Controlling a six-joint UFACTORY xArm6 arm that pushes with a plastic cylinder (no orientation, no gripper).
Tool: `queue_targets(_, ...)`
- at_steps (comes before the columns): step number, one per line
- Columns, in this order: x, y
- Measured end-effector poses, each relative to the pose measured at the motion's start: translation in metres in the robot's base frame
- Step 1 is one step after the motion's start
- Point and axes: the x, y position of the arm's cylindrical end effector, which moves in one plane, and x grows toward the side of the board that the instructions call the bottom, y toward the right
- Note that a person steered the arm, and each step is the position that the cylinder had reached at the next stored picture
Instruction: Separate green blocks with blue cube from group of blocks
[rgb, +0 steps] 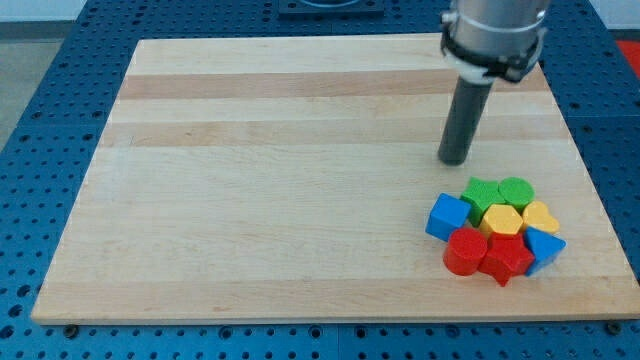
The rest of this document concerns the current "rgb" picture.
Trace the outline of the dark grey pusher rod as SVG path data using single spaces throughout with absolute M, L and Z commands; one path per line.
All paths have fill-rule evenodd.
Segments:
M 493 84 L 476 84 L 459 77 L 438 149 L 449 166 L 466 161 Z

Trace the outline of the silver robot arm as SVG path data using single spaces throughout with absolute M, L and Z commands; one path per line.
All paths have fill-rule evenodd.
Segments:
M 441 13 L 441 52 L 458 72 L 438 149 L 442 163 L 465 162 L 494 82 L 519 83 L 536 65 L 549 6 L 549 0 L 453 0 Z

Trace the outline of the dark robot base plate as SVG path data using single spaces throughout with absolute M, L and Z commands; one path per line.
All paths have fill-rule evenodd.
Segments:
M 302 16 L 382 15 L 384 0 L 277 0 L 280 18 Z

